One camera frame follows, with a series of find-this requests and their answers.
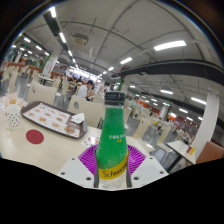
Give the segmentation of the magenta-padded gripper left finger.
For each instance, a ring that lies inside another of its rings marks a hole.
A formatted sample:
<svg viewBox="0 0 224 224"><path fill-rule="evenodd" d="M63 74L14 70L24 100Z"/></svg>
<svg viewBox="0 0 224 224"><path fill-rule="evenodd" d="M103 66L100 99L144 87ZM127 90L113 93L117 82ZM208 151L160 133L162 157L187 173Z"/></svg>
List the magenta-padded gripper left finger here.
<svg viewBox="0 0 224 224"><path fill-rule="evenodd" d="M98 188L96 148L93 145L78 157L71 157L58 172L58 176L84 188Z"/></svg>

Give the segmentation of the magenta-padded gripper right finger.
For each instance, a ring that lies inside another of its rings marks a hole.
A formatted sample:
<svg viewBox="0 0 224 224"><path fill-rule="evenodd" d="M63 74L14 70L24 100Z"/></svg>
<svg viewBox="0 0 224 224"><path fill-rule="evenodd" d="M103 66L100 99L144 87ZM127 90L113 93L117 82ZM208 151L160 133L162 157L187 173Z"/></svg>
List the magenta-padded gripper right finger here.
<svg viewBox="0 0 224 224"><path fill-rule="evenodd" d="M129 145L126 185L128 188L140 188L168 175L153 156L146 156L134 146Z"/></svg>

